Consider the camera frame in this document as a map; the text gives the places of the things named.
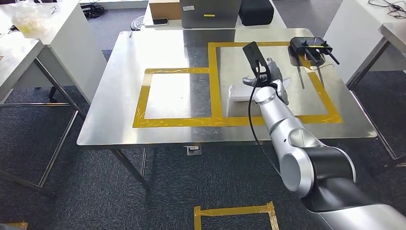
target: gray box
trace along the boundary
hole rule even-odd
[[[183,28],[234,28],[241,0],[180,0]]]

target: gray carpet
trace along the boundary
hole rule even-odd
[[[129,31],[131,22],[145,14],[145,9],[109,10],[105,15],[88,20],[100,49],[113,49],[118,34]]]
[[[281,14],[286,21],[286,14]],[[93,23],[103,22],[106,28],[111,28],[103,17]],[[105,47],[112,47],[114,42],[115,39],[109,40]],[[103,53],[108,58],[111,51]],[[402,72],[377,72],[369,73],[356,89],[378,127],[399,152],[405,149],[401,140],[406,137],[399,125],[406,112],[404,88]],[[76,88],[66,90],[83,109],[88,109]],[[7,103],[44,102],[48,91],[15,90]],[[55,98],[64,101],[59,93]],[[0,109],[0,169],[38,182],[71,112],[70,108]],[[145,177],[151,190],[146,192],[108,151],[84,150],[76,145],[82,124],[78,118],[45,184],[57,196],[48,199],[0,180],[0,222],[26,221],[31,230],[180,230],[193,229],[194,206],[241,207],[273,201],[279,229],[320,229],[300,202],[286,191],[256,146],[204,147],[202,156],[186,156],[182,147],[149,149]],[[365,192],[406,215],[406,169],[371,176],[390,160],[379,141],[366,138],[325,140],[325,143],[342,148],[352,157],[358,184]],[[269,147],[266,151],[275,159]],[[139,168],[141,149],[125,149],[124,153]],[[202,217],[203,230],[270,228],[266,214]]]
[[[323,37],[342,0],[274,1],[288,28],[308,28],[314,36]]]

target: yellow tape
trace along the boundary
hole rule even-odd
[[[171,69],[146,69],[142,82],[133,128],[141,127],[225,127],[225,126],[248,126],[248,117],[223,117],[221,112],[220,87],[217,72],[217,47],[239,47],[245,46],[248,42],[211,42],[208,43],[208,68],[171,68]],[[288,46],[289,42],[258,42],[258,46]],[[299,57],[301,64],[310,69],[310,62],[304,60],[303,56]],[[210,106],[212,111],[211,117],[196,118],[163,118],[163,119],[145,119],[147,110],[148,95],[153,74],[171,74],[171,73],[195,73],[209,74],[210,82]],[[325,115],[297,115],[303,123],[340,123],[342,119],[334,107],[330,97],[323,88],[320,80],[314,71],[307,73],[312,85],[323,103],[327,114]],[[255,126],[264,124],[262,117],[252,117],[252,123]]]
[[[231,215],[246,215],[246,214],[258,214],[268,213],[272,230],[279,230],[278,221],[276,218],[275,208],[272,201],[262,206],[248,206],[248,207],[229,207],[229,208],[216,208],[201,210],[200,206],[196,206],[193,209],[194,212],[194,230],[202,229],[201,217],[220,217]]]
[[[10,225],[13,227],[18,227],[20,229],[27,229],[28,223],[27,222],[21,222],[21,223],[8,223],[6,225]]]
[[[145,73],[209,73],[209,68],[172,68],[172,69],[146,69]]]
[[[243,47],[250,42],[209,42],[209,47]],[[257,42],[258,46],[288,46],[289,42]]]
[[[208,43],[207,49],[209,58],[209,72],[210,72],[209,85],[210,85],[210,104],[212,109],[212,117],[222,117],[215,43]]]

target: smartphone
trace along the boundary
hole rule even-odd
[[[168,25],[167,18],[153,19],[152,21],[144,21],[145,27],[162,26],[162,25]]]

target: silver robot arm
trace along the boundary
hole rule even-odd
[[[255,94],[278,155],[286,188],[326,229],[404,230],[406,218],[389,205],[370,199],[355,184],[351,158],[310,133],[273,87]]]

